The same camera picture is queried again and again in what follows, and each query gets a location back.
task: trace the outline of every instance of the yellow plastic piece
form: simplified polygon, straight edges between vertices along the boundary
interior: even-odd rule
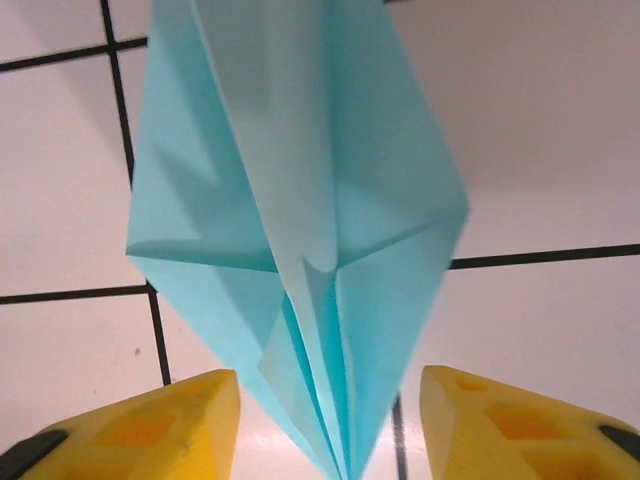
[[[239,419],[236,375],[216,370],[51,425],[69,437],[20,478],[228,479]]]
[[[615,418],[427,366],[420,414],[433,480],[631,480],[640,463],[598,429]]]

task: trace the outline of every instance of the tile grout line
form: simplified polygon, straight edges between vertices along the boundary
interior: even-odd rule
[[[554,263],[566,262],[571,260],[592,260],[597,258],[615,258],[637,255],[640,255],[640,243],[627,245],[609,245],[606,247],[573,248],[568,250],[549,250],[544,252],[457,258],[451,262],[449,270],[503,267],[509,265],[528,265],[532,263]]]
[[[556,263],[571,260],[593,260],[640,255],[640,244],[615,245],[609,247],[578,248],[573,250],[551,250],[546,252],[515,253],[485,257],[457,258],[452,260],[450,270],[469,270],[486,267],[508,267],[535,263]],[[100,298],[119,295],[138,295],[148,292],[147,285],[90,288],[83,290],[61,290],[56,292],[28,293],[0,296],[0,305],[35,303],[78,298]]]
[[[396,397],[391,410],[393,420],[393,442],[396,450],[396,466],[398,467],[398,480],[407,480],[407,451],[404,442],[404,424],[402,421],[402,404],[400,393]]]
[[[66,290],[59,292],[8,295],[0,297],[0,305],[52,302],[58,300],[78,300],[83,298],[118,297],[126,295],[144,295],[149,292],[149,288],[149,285],[127,285],[123,287],[90,288],[85,290]]]
[[[122,42],[115,42],[115,49],[119,52],[133,50],[136,48],[144,48],[147,46],[147,37],[132,38]],[[83,58],[96,57],[109,53],[110,46],[95,45],[92,47],[78,48],[75,50],[66,50],[47,55],[39,55],[36,57],[22,58],[19,60],[11,60],[9,62],[0,63],[0,73],[12,72],[15,70],[24,70],[27,68],[42,67],[46,65],[64,63],[71,60],[79,60]]]
[[[160,317],[160,305],[158,304],[158,293],[149,284],[148,298],[149,308],[151,309],[151,321],[153,322],[153,333],[156,339],[156,348],[158,350],[158,363],[160,364],[160,375],[162,376],[162,384],[171,384],[171,372],[169,371],[169,358],[167,356],[167,346],[164,343],[164,330],[162,329],[162,318]]]
[[[118,117],[120,118],[120,130],[122,132],[122,143],[124,145],[124,153],[127,161],[129,185],[132,186],[134,164],[133,142],[131,140],[129,118],[127,116],[127,107],[124,99],[124,88],[122,86],[122,75],[120,72],[120,65],[118,63],[118,50],[116,48],[117,42],[113,33],[113,22],[111,19],[108,0],[100,0],[100,10],[102,11],[104,31],[107,38],[107,53],[109,55],[109,61],[111,63],[111,76],[113,78],[113,89],[118,106]],[[164,331],[162,329],[162,317],[160,316],[158,295],[156,290],[149,284],[148,281],[147,285],[147,298],[149,300],[149,308],[151,310],[151,321],[153,323],[153,333],[156,341],[160,374],[162,376],[163,385],[169,385],[171,383],[171,373],[169,371],[169,359],[167,357],[167,347],[164,341]]]
[[[122,87],[122,75],[120,73],[120,64],[118,63],[118,52],[115,49],[115,37],[113,34],[113,23],[111,21],[111,13],[109,11],[109,1],[100,0],[102,9],[102,18],[104,20],[104,30],[107,36],[107,54],[111,64],[111,75],[113,77],[113,89],[116,95],[116,103],[118,106],[118,116],[120,118],[120,130],[122,133],[122,143],[124,145],[124,154],[127,160],[127,171],[129,173],[129,185],[133,182],[133,142],[131,141],[131,130],[129,129],[129,118],[127,117],[127,106],[124,101],[124,88]]]

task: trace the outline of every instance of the folded paper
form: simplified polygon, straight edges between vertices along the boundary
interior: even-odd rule
[[[467,213],[377,0],[156,0],[127,253],[328,478],[360,478]]]

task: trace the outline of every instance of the origami flap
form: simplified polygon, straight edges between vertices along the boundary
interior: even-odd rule
[[[359,478],[467,201],[382,3],[156,0],[127,252]]]

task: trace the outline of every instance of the white tile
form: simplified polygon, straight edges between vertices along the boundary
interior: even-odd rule
[[[0,62],[92,47],[105,41],[97,0],[0,2]]]
[[[146,295],[0,306],[0,452],[162,386]]]
[[[116,40],[144,37],[151,27],[151,0],[109,0]]]
[[[458,256],[638,241],[636,1],[390,8],[470,191]]]
[[[142,112],[142,96],[144,92],[144,72],[147,65],[147,48],[136,48],[118,53],[118,63],[122,74],[122,88],[127,106],[127,118],[131,140],[135,147]]]
[[[225,368],[168,303],[161,297],[159,302],[172,381]],[[322,479],[313,464],[243,388],[241,404],[233,479]],[[374,480],[396,476],[393,434],[387,420],[364,478]]]
[[[140,284],[106,56],[0,75],[0,295]]]
[[[402,389],[409,478],[428,478],[424,365],[448,365],[640,427],[640,257],[449,273]]]

